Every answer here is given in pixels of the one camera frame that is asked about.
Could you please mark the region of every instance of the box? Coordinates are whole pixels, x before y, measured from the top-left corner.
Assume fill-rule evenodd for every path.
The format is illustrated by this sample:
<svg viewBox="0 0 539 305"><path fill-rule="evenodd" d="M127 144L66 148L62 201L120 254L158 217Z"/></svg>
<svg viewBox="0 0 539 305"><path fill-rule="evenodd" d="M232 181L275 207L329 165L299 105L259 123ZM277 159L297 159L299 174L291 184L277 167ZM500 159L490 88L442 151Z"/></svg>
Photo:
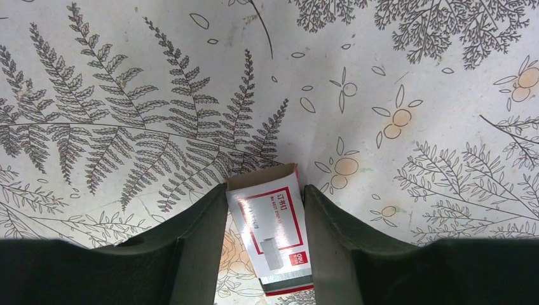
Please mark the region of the box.
<svg viewBox="0 0 539 305"><path fill-rule="evenodd" d="M227 179L226 199L266 295L313 288L297 165Z"/></svg>

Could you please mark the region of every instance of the deli logo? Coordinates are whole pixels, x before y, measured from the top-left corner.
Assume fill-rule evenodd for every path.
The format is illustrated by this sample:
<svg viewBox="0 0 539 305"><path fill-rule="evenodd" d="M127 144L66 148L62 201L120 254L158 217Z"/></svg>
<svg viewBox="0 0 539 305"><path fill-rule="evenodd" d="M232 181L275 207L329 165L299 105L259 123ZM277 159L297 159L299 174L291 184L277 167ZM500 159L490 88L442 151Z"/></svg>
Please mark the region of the deli logo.
<svg viewBox="0 0 539 305"><path fill-rule="evenodd" d="M308 262L307 253L305 251L290 254L289 257L292 266L306 264Z"/></svg>

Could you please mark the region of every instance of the small cardboard box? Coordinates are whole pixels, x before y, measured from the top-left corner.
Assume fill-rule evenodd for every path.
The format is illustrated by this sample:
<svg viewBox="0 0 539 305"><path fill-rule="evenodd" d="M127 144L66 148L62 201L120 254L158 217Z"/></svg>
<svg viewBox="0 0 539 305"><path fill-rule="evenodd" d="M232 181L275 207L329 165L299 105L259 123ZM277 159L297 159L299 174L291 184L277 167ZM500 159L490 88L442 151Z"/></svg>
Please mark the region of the small cardboard box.
<svg viewBox="0 0 539 305"><path fill-rule="evenodd" d="M226 199L266 295L313 288L297 164L227 179Z"/></svg>

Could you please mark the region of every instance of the red border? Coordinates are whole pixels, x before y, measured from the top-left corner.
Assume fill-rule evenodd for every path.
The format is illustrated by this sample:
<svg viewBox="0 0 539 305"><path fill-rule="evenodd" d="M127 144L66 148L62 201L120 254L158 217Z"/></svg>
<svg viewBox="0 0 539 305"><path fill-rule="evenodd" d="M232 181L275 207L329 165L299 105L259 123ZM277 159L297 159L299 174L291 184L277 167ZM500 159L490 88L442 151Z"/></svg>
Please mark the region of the red border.
<svg viewBox="0 0 539 305"><path fill-rule="evenodd" d="M242 203L243 203L244 201L247 201L247 200L249 200L249 199L254 199L254 198L259 198L259 197L271 195L271 194L275 194L275 193L279 193L279 192L282 192L282 191L285 191L285 192L287 193L288 202L290 203L290 212L292 213L292 218L294 219L294 224L296 225L296 231L297 231L297 237L298 237L298 239L299 239L299 243L296 244L296 245L290 245L290 246L286 246L286 247L279 248L279 250L284 250L284 249L289 249L289 248L294 248L294 247L303 246L303 238L301 237L301 232L300 232L300 230L299 230L299 224L297 223L296 211L294 210L294 202L292 202L292 196L290 195L290 189L289 189L288 187L283 187L283 188L281 188L281 189L276 189L276 190L271 191L271 192L267 192L267 193L263 193L263 194L258 194L258 195L254 195L254 196L249 196L249 197L245 197L245 198L240 198L240 199L238 200L238 204L239 204L239 206L240 206L240 210L242 211L243 218L245 219L245 224L248 224L248 222L247 222L247 216L245 215L245 211L243 210L243 205L242 205ZM264 254L264 252L260 251L260 248L258 247L258 242L256 241L256 238L254 237L254 232L253 232L251 226L249 226L249 231L250 231L250 234L251 234L251 238L253 239L254 247L256 248L256 252L257 252L259 255Z"/></svg>
<svg viewBox="0 0 539 305"><path fill-rule="evenodd" d="M303 286L303 287L290 288L290 289L286 289L286 290L268 292L268 293L266 293L266 295L268 297L273 297L274 295L291 294L293 292L304 291L304 290L309 290L309 289L313 289L313 288L315 288L314 285L308 285L308 286Z"/></svg>

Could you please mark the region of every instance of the red rectangle outline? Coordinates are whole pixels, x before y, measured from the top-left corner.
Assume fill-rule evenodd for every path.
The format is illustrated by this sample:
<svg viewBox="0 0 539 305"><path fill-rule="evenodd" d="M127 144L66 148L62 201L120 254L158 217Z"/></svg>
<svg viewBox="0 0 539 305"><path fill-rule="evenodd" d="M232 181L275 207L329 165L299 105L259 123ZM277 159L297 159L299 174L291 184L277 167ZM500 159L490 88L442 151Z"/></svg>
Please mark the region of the red rectangle outline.
<svg viewBox="0 0 539 305"><path fill-rule="evenodd" d="M298 244L295 244L295 245L290 245L290 246L286 246L286 247L282 247L282 248L279 248L279 250L285 250L285 249L290 249L290 248L294 248L294 247L299 247L299 246L303 246L303 238L301 237L301 232L299 230L299 224L297 223L297 217L296 217L296 211L294 210L294 202L292 202L292 196L290 195L290 190L288 187L283 187L281 189L276 189L274 191L271 191L271 192L267 192L267 193L263 193L263 194L258 194L258 195L254 195L254 196L249 196L249 197L245 197L245 198L240 198L238 200L238 204L240 206L240 210L242 211L242 214L243 214L243 218L245 219L245 224L249 226L249 232L251 234L251 238L253 239L253 242L254 242L254 247L256 248L256 252L261 255L261 254L264 254L264 252L260 251L260 248L258 247L258 242L256 241L256 238L254 237L254 232L252 230L252 227L249 225L248 221L247 221L247 216L245 215L245 210L243 209L243 205L242 203L244 201L247 201L249 199L254 199L254 198L259 198L259 197L263 197L263 196L267 196L267 195L271 195L271 194L275 194L275 193L279 193L279 192L282 192L282 191L285 191L287 193L287 197L288 197L288 202L290 203L290 212L292 212L292 218L294 219L294 224L296 225L296 231L297 231L297 237L299 239L299 243Z"/></svg>

